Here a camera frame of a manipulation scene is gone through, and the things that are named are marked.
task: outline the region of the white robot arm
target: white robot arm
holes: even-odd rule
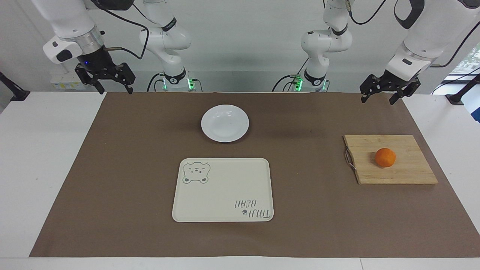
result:
[[[301,47],[308,54],[307,68],[301,73],[302,90],[318,91],[322,88],[330,61],[326,52],[345,51],[352,45],[352,34],[348,30],[348,10],[345,0],[327,1],[323,19],[328,30],[313,30],[305,33]]]
[[[147,50],[154,53],[163,65],[165,88],[189,91],[193,88],[189,72],[176,50],[187,49],[192,43],[190,34],[180,25],[168,7],[167,0],[144,0],[148,20],[160,27],[150,30]],[[144,43],[146,32],[140,33]]]
[[[410,12],[403,18],[398,11],[400,4],[409,6]],[[397,0],[395,18],[408,29],[408,35],[387,64],[384,74],[381,77],[371,74],[361,84],[362,102],[382,91],[396,91],[390,104],[413,95],[420,86],[417,76],[473,22],[479,7],[480,0]]]
[[[115,65],[106,50],[102,33],[88,16],[82,0],[32,0],[42,16],[52,25],[55,36],[43,46],[54,63],[76,57],[80,63],[75,72],[84,84],[94,86],[100,94],[105,91],[98,80],[113,80],[125,86],[131,94],[135,75],[127,65]],[[126,10],[133,0],[104,0],[104,8]]]

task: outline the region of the rectangular tray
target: rectangular tray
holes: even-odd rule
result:
[[[251,222],[273,218],[270,166],[262,158],[184,159],[172,217],[177,222]]]

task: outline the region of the bear illustration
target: bear illustration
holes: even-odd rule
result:
[[[208,172],[210,171],[210,165],[201,162],[187,163],[183,166],[183,179],[185,184],[191,181],[200,181],[205,184],[208,181]]]

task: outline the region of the green indicator light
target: green indicator light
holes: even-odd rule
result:
[[[295,85],[295,90],[296,91],[301,91],[301,85],[303,84],[303,80],[302,79],[299,79],[299,81],[297,82],[297,84]]]
[[[195,88],[195,85],[192,83],[192,80],[190,80],[190,78],[187,78],[187,82],[188,82],[188,88],[190,88],[190,90]]]

